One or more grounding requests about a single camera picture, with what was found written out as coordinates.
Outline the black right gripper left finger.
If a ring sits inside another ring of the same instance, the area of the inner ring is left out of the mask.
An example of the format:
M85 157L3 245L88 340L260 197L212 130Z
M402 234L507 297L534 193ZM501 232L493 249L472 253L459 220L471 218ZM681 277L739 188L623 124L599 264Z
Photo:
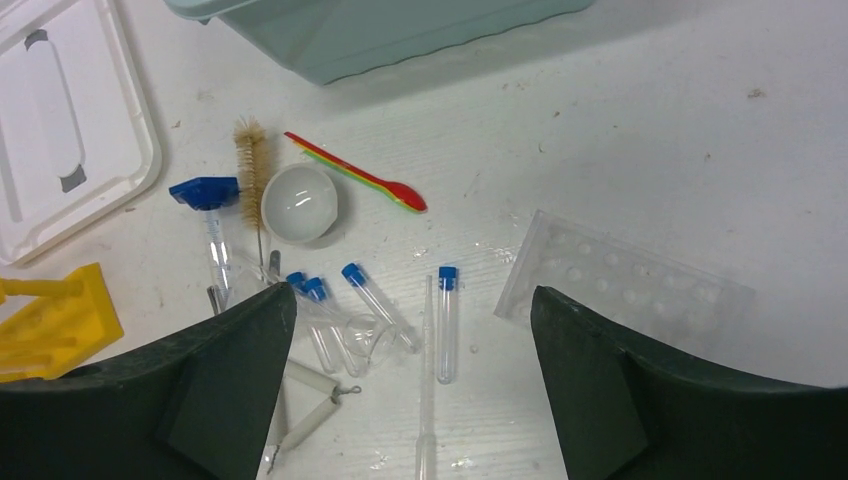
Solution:
M252 479L297 317L272 285L55 380L1 387L5 479Z

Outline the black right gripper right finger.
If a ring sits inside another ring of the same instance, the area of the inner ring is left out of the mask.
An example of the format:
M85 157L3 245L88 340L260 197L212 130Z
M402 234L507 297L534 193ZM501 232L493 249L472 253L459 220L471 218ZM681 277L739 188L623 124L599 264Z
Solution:
M531 330L571 479L843 479L847 391L729 368L559 291Z

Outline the yellow test tube rack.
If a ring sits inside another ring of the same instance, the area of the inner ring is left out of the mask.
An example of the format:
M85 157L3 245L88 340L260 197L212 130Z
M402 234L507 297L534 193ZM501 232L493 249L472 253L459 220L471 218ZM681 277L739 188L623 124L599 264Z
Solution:
M1 280L1 301L27 305L1 323L1 381L63 376L124 336L101 266L62 280Z

